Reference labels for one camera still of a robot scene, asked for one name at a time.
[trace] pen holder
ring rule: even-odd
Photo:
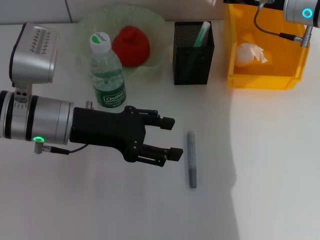
[[[173,75],[175,85],[207,84],[215,43],[210,27],[201,47],[193,47],[203,21],[174,24]]]

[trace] green label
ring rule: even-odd
[[[123,82],[120,87],[112,91],[103,91],[94,88],[98,103],[105,108],[116,108],[126,100],[126,88]]]
[[[92,36],[92,41],[96,44],[100,43],[99,39],[96,36]]]

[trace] green pen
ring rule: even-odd
[[[211,24],[207,21],[204,21],[202,26],[201,26],[201,29],[200,29],[200,32],[198,34],[198,36],[196,37],[196,40],[193,44],[193,47],[201,47],[202,44],[204,43],[204,40],[209,32],[209,29],[211,27]]]
[[[196,37],[196,40],[193,44],[194,48],[199,48],[202,46],[210,28],[211,28],[210,22],[204,21],[201,26],[200,32],[198,33],[198,36]],[[198,51],[192,51],[192,53],[190,54],[189,60],[185,65],[184,71],[182,72],[180,77],[180,81],[182,83],[188,84],[188,82],[186,82],[186,79],[188,79],[188,76],[190,74],[192,66],[195,64],[198,54],[199,54]]]

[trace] gray marker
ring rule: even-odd
[[[196,139],[195,132],[188,131],[186,134],[188,171],[190,188],[197,188],[197,165],[196,165]]]

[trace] yellow plastic bin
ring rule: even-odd
[[[227,61],[227,85],[244,89],[292,89],[301,80],[309,48],[259,31],[254,25],[256,6],[228,4],[224,20],[224,48]],[[275,33],[303,36],[305,27],[287,22],[283,11],[263,8],[257,22]],[[235,66],[237,46],[253,43],[261,47],[267,62],[254,62],[246,67]]]

